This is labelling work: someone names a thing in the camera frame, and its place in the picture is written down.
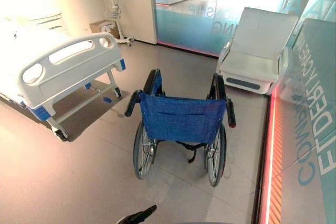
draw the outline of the white bed side rail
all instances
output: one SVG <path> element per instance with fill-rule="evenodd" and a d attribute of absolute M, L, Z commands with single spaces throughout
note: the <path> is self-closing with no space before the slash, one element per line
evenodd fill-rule
<path fill-rule="evenodd" d="M 100 43 L 101 38 L 110 41 L 108 47 Z M 51 63 L 50 55 L 84 41 L 92 42 L 92 47 L 70 54 L 59 62 Z M 122 56 L 114 37 L 109 33 L 97 33 L 75 38 L 44 53 L 22 69 L 17 83 L 27 105 L 35 108 L 48 100 L 52 101 L 57 96 L 64 97 L 70 94 L 114 67 L 122 71 L 121 60 Z M 32 82 L 25 82 L 24 73 L 36 64 L 42 67 L 41 75 Z"/>

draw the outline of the white patient chair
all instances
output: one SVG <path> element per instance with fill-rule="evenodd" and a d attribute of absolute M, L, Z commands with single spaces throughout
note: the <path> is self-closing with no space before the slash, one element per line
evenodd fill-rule
<path fill-rule="evenodd" d="M 244 8 L 234 38 L 219 55 L 216 72 L 226 85 L 271 94 L 288 67 L 285 47 L 298 17 Z"/>

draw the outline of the bed caster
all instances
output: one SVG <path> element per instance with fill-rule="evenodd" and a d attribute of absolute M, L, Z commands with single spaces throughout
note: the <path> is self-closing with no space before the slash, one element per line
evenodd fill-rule
<path fill-rule="evenodd" d="M 54 127 L 52 127 L 52 131 L 54 133 L 55 136 L 57 136 L 61 141 L 66 141 L 68 140 L 68 134 L 66 133 L 66 131 L 61 130 L 61 129 L 56 129 Z"/>
<path fill-rule="evenodd" d="M 115 88 L 115 89 L 113 90 L 113 92 L 114 92 L 114 94 L 115 94 L 116 97 L 118 97 L 118 98 L 121 97 L 121 91 L 120 91 L 119 88 Z"/>

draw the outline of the frosted glass partition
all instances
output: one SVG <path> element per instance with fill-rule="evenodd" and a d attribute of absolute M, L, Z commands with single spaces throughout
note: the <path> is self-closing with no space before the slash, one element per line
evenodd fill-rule
<path fill-rule="evenodd" d="M 161 44 L 218 56 L 234 35 L 244 7 L 297 12 L 296 0 L 156 0 Z M 300 16 L 308 0 L 300 0 Z"/>

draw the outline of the wheelchair handle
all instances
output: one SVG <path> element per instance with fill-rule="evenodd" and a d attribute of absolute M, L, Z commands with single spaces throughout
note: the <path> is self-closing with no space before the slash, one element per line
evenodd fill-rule
<path fill-rule="evenodd" d="M 227 99 L 226 109 L 227 109 L 227 119 L 229 122 L 229 126 L 231 128 L 234 128 L 236 127 L 236 117 L 235 117 L 235 111 L 233 109 L 233 102 L 231 101 L 231 99 Z"/>
<path fill-rule="evenodd" d="M 156 210 L 156 205 L 147 208 L 145 211 L 137 212 L 136 214 L 129 215 L 122 219 L 117 224 L 138 224 L 143 222 L 149 215 Z"/>
<path fill-rule="evenodd" d="M 128 105 L 127 105 L 127 109 L 124 113 L 125 116 L 131 116 L 132 112 L 133 112 L 133 109 L 134 109 L 134 106 L 137 102 L 140 102 L 140 92 L 141 90 L 136 90 L 132 96 L 131 96 L 131 99 L 130 101 L 128 102 Z"/>

